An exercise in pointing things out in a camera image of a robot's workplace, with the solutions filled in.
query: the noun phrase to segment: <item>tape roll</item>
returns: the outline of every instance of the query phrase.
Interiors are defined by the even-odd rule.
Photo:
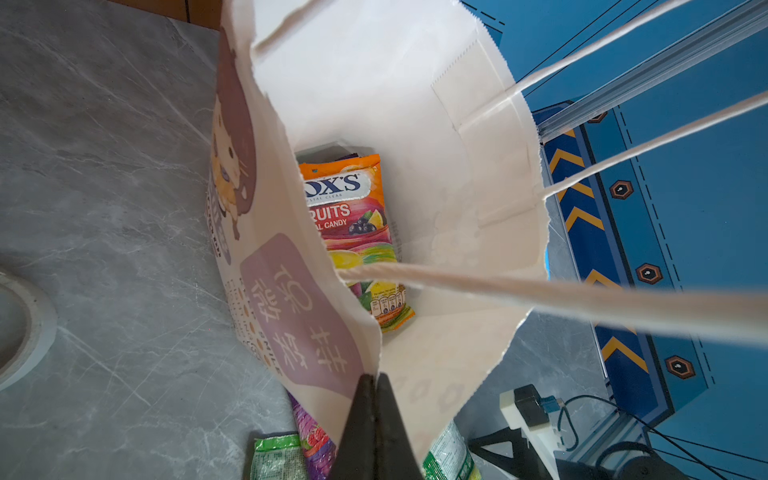
[[[26,331],[22,344],[5,365],[0,366],[0,390],[29,373],[56,338],[56,310],[42,290],[27,280],[0,269],[0,289],[22,308]]]

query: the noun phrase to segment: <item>purple snack package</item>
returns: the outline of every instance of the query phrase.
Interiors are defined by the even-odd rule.
[[[326,431],[317,425],[306,410],[289,393],[293,417],[299,428],[301,449],[306,460],[306,470],[310,480],[326,480],[336,460],[336,445],[328,438]]]

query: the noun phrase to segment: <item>cartoon character illustration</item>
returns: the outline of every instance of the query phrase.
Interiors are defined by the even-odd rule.
[[[210,159],[219,208],[225,217],[230,215],[235,240],[239,240],[237,218],[250,210],[256,189],[256,143],[245,92],[235,69],[235,52],[223,28]]]

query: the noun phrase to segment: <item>green snack package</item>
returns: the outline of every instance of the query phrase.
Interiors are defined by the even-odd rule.
[[[422,466],[425,480],[482,480],[454,422],[432,444]]]
[[[307,480],[299,435],[257,439],[250,480]]]

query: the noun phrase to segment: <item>orange candy wrapper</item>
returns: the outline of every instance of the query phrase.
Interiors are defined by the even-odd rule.
[[[306,204],[336,268],[397,261],[384,208],[379,155],[299,167]],[[398,329],[415,315],[406,304],[403,285],[374,281],[347,286],[383,332]]]

